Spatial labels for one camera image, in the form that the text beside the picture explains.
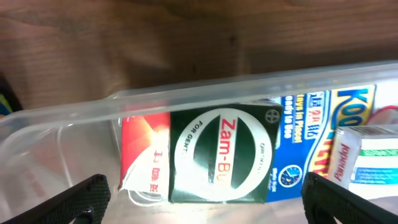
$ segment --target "clear plastic bin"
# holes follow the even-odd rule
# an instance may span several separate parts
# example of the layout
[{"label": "clear plastic bin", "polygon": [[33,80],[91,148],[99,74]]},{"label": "clear plastic bin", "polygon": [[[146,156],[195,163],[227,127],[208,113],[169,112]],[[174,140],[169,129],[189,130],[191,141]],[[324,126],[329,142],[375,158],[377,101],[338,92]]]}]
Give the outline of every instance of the clear plastic bin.
[{"label": "clear plastic bin", "polygon": [[116,193],[118,119],[396,79],[398,63],[366,63],[121,91],[104,100],[11,114],[0,120],[0,222],[100,173],[113,192],[103,223],[219,223],[236,221],[237,215],[242,221],[250,215],[256,217],[247,219],[252,222],[306,223],[300,199],[267,205],[134,207],[125,192]]}]

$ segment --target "clock face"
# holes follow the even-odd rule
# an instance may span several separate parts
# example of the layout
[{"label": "clock face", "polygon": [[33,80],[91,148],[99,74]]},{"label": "clock face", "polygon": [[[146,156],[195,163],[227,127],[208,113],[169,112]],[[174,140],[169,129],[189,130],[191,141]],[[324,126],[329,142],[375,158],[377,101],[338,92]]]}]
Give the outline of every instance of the clock face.
[{"label": "clock face", "polygon": [[298,184],[303,176],[303,171],[297,165],[290,165],[279,173],[279,183],[283,187],[293,187]]}]

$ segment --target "red and white packet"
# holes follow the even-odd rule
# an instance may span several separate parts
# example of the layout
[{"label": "red and white packet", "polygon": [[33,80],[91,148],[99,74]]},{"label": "red and white packet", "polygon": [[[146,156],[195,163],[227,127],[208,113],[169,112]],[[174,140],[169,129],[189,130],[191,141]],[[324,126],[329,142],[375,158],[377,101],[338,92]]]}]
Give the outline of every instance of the red and white packet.
[{"label": "red and white packet", "polygon": [[170,113],[123,118],[121,180],[133,203],[167,203],[169,193]]}]

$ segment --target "wood grain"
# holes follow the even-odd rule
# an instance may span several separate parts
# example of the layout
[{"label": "wood grain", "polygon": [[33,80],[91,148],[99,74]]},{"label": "wood grain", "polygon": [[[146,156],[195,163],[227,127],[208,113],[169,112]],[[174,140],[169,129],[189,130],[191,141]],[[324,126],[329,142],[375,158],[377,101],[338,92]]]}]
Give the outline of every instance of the wood grain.
[{"label": "wood grain", "polygon": [[25,108],[118,90],[396,58],[393,0],[5,0],[0,70]]}]

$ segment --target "dark green square package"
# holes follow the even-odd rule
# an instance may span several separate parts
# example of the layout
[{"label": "dark green square package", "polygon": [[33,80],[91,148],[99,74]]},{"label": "dark green square package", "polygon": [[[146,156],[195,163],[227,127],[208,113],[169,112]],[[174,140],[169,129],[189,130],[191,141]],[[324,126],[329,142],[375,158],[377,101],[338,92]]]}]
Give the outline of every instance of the dark green square package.
[{"label": "dark green square package", "polygon": [[172,203],[265,203],[282,106],[268,101],[171,113]]}]

